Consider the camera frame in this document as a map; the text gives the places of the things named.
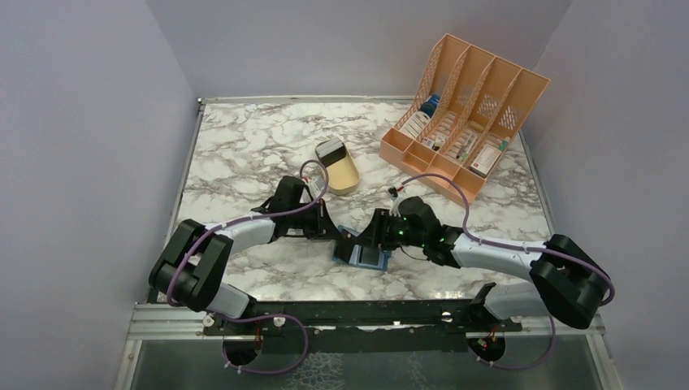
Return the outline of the red white medicine box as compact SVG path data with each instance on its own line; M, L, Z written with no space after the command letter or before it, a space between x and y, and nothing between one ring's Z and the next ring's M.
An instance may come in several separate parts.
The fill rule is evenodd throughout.
M469 170L478 176L487 178L501 154L502 151L499 148L486 144L469 165Z

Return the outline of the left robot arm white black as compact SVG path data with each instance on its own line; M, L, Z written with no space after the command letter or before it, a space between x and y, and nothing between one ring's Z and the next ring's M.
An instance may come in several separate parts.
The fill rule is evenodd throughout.
M340 238L325 201L304 180L285 176L275 193L245 217L215 227L182 221L153 266L149 286L178 306L220 314L232 331L246 333L255 323L253 298L223 283L228 259L286 237L293 229L307 240Z

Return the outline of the beige oval tray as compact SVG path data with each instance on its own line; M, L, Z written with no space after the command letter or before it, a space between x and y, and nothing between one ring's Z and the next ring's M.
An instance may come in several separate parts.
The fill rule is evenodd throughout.
M329 167L325 167L329 175L328 190L339 196L354 192L360 181L360 173L347 146L346 149L346 158Z

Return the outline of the white box in organizer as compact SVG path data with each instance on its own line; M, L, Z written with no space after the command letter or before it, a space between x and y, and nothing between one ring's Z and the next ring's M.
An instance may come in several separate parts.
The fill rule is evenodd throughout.
M431 118L426 113L418 110L401 125L399 131L409 137L416 138L423 132L430 120Z

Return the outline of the small items in organizer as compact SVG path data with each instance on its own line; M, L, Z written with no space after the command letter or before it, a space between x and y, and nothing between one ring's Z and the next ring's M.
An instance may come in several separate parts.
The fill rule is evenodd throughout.
M434 136L424 137L422 144L434 151L438 151L444 146L446 141L447 137L443 133L436 133Z

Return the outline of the orange file organizer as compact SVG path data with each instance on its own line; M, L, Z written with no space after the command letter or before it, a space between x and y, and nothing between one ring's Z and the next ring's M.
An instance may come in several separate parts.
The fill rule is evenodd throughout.
M382 138L379 156L448 199L472 202L507 147L543 96L550 80L450 34L434 45L410 108ZM422 133L412 138L401 125L432 94L440 103ZM443 133L444 146L434 151L424 137ZM484 145L502 151L487 178L469 170Z

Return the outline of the stack of cards in tray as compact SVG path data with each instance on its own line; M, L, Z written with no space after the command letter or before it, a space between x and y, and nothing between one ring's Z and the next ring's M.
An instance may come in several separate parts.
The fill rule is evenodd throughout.
M347 156L346 146L338 137L333 137L327 141L317 144L314 148L314 152L317 159L325 167L338 163Z

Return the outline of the blue bottle in organizer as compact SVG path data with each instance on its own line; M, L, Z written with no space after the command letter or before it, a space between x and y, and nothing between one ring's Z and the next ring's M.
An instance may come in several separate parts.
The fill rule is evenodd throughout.
M428 97L428 99L419 107L419 111L427 115L429 118L431 118L438 107L440 103L440 96L436 94L432 94Z

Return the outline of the black mounting rail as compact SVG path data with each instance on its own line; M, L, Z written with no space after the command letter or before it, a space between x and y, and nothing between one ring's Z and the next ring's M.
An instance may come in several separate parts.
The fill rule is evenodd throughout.
M240 323L217 314L204 336L230 350L266 354L465 352L467 336L520 332L520 324L489 319L479 300L254 301Z

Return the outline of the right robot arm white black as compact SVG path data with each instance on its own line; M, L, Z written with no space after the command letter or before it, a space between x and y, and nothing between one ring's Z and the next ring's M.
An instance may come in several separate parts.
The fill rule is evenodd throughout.
M378 208L361 233L342 231L335 254L348 260L356 248L393 251L420 248L439 266L480 268L522 279L520 284L490 287L469 308L470 323L487 331L501 319L550 315L576 329L591 324L613 295L612 282L569 237L545 242L497 240L474 236L465 228L442 224L420 197Z

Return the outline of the blue card holder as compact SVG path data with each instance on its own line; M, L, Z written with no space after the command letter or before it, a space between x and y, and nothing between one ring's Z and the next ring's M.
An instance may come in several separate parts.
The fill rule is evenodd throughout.
M392 257L391 251L361 246L355 242L359 232L343 225L337 228L342 238L336 242L333 249L331 259L334 262L367 270L387 270Z

